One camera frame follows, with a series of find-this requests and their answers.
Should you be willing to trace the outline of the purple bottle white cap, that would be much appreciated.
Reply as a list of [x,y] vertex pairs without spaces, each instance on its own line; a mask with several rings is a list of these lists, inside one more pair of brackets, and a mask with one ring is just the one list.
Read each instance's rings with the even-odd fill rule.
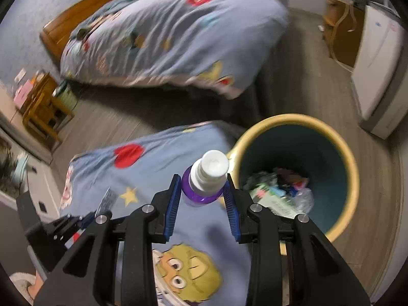
[[223,195],[227,182],[229,160],[218,150],[210,150],[195,161],[183,174],[182,192],[187,205],[201,207]]

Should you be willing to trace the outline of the Coltalin medicine box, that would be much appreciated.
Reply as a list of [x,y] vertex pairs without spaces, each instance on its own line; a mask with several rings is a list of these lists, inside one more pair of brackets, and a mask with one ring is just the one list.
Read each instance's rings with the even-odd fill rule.
[[270,209],[275,215],[293,219],[298,214],[286,196],[280,196],[267,184],[257,185],[250,195],[255,203]]

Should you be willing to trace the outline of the clear plastic bag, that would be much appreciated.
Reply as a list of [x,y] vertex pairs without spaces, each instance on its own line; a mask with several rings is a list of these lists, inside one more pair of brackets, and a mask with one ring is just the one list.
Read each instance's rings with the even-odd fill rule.
[[298,213],[308,214],[314,207],[313,192],[309,188],[303,188],[288,196],[289,204]]

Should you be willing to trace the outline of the yellow teal trash bin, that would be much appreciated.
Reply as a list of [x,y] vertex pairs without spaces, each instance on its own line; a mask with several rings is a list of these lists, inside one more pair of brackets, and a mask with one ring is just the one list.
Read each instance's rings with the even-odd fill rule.
[[244,132],[227,157],[236,186],[266,173],[277,176],[292,200],[309,189],[309,214],[331,242],[351,222],[360,192],[358,165],[345,140],[326,123],[295,113],[267,118]]

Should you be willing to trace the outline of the near bed cartoon blue cover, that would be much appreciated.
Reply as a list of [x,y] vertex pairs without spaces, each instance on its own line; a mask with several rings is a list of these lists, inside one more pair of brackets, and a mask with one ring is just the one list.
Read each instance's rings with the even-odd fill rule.
[[244,305],[250,277],[246,244],[231,233],[219,198],[201,207],[181,189],[174,232],[163,238],[166,191],[204,153],[226,154],[239,132],[225,122],[179,126],[71,160],[64,215],[94,221],[54,270],[77,289],[68,305]]

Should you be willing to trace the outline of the wooden side table left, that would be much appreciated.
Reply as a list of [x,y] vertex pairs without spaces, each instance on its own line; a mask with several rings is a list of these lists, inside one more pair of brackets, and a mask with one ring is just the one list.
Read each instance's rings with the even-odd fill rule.
[[32,80],[34,86],[22,107],[22,123],[43,142],[52,139],[61,144],[59,129],[66,118],[72,119],[75,115],[53,95],[57,82],[50,73],[37,73]]

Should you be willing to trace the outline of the small white green bin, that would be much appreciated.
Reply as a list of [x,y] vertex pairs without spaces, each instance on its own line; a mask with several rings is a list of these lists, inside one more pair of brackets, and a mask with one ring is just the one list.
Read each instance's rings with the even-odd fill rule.
[[61,102],[71,111],[77,106],[78,99],[71,89],[70,84],[63,80],[53,91],[53,96],[60,99]]

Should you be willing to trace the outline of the pink box on table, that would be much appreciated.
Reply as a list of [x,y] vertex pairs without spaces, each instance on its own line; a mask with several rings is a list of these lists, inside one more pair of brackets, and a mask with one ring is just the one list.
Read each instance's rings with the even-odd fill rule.
[[18,87],[15,93],[15,96],[13,98],[13,102],[17,109],[19,110],[22,109],[33,87],[34,87],[34,84],[31,80],[27,80],[23,85]]

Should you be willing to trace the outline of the large bed cartoon duvet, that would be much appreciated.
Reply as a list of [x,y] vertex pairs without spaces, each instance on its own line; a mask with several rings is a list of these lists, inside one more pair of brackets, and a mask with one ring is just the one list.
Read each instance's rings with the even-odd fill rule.
[[237,98],[288,27],[285,0],[113,0],[71,32],[61,75],[83,84]]

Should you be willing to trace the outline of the wooden headboard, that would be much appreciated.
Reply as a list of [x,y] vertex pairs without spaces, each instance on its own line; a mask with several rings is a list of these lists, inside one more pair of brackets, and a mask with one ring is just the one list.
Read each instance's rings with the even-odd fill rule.
[[90,17],[104,4],[113,0],[81,0],[49,21],[40,32],[40,39],[56,66],[71,32],[85,19]]

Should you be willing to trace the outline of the white air purifier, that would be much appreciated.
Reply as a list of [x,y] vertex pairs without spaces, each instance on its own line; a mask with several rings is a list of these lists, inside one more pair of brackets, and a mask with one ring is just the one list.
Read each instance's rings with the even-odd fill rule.
[[397,12],[368,2],[351,80],[360,126],[387,139],[407,114],[407,26]]

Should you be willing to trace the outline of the wooden nightstand right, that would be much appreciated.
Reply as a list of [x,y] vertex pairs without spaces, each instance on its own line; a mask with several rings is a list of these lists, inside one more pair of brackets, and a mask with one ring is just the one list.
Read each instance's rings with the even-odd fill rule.
[[323,15],[323,39],[329,56],[353,68],[358,56],[364,27],[364,9],[340,0],[326,0]]

